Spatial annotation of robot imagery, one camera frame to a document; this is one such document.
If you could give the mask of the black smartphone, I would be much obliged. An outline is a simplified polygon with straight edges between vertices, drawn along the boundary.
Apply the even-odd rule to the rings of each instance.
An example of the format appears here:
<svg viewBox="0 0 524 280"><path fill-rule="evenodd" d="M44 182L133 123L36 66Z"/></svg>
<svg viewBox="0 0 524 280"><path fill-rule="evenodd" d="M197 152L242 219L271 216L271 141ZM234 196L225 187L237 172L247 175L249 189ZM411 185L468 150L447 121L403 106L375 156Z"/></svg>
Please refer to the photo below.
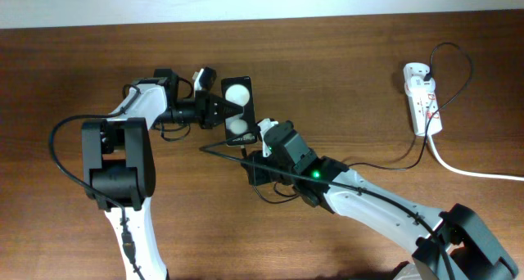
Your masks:
<svg viewBox="0 0 524 280"><path fill-rule="evenodd" d="M225 136L229 147L251 145L257 142L253 133L256 127L255 105L251 78L242 76L221 80L225 100L242 108L242 111L225 120Z"/></svg>

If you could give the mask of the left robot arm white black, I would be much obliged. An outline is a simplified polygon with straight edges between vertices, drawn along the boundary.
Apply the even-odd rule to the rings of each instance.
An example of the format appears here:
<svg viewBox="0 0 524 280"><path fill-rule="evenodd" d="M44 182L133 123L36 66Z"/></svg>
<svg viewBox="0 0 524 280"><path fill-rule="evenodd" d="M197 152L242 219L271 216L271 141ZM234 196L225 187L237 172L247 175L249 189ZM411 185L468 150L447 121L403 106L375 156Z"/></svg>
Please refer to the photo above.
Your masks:
<svg viewBox="0 0 524 280"><path fill-rule="evenodd" d="M252 84L247 76L226 78L220 95L210 90L215 70L205 67L181 98L184 79L171 69L157 69L136 79L129 94L106 119L90 117L82 131L86 194L103 210L114 230L128 279L167 279L151 218L156 187L150 129L165 124L198 124L201 129L230 125L234 118L253 117Z"/></svg>

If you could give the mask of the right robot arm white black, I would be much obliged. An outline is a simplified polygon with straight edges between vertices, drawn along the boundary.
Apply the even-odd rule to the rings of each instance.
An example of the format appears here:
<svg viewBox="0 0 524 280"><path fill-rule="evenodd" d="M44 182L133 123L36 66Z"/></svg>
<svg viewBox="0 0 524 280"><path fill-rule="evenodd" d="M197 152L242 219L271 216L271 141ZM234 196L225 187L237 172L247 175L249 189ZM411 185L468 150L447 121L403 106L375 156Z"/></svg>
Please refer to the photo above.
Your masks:
<svg viewBox="0 0 524 280"><path fill-rule="evenodd" d="M265 119L243 139L262 148L244 155L253 187L289 186L304 203L360 222L411 254L413 264L400 272L414 279L514 279L515 261L470 208L424 206L369 182L355 170L319 157L292 122Z"/></svg>

